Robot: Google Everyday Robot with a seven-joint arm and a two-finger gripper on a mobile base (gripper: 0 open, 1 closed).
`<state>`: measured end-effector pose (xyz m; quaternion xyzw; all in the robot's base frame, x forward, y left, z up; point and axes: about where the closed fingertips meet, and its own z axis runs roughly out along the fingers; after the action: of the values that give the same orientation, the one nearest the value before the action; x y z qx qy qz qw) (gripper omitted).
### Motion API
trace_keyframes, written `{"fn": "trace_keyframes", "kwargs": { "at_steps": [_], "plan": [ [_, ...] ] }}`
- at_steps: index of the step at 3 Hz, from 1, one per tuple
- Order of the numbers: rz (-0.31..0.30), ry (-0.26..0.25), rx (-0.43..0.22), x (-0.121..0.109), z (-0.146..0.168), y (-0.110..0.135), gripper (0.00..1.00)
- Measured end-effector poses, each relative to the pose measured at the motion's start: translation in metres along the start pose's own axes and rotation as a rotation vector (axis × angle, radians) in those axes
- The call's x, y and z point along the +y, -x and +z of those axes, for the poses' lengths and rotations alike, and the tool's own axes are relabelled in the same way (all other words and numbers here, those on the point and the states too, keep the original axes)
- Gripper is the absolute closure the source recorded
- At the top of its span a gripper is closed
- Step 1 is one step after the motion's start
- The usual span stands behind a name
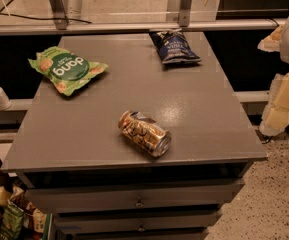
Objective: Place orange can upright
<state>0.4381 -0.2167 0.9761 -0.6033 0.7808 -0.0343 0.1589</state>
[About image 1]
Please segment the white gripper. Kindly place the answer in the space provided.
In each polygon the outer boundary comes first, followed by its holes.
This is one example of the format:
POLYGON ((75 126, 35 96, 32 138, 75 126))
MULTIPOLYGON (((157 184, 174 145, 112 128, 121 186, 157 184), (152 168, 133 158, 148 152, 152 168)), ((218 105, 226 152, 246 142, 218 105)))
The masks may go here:
MULTIPOLYGON (((289 17, 284 27, 278 26, 262 39, 257 48, 265 52, 279 52, 281 60, 289 64, 289 17)), ((259 130, 263 135, 276 136, 289 125, 289 73, 276 74, 269 91, 259 130)))

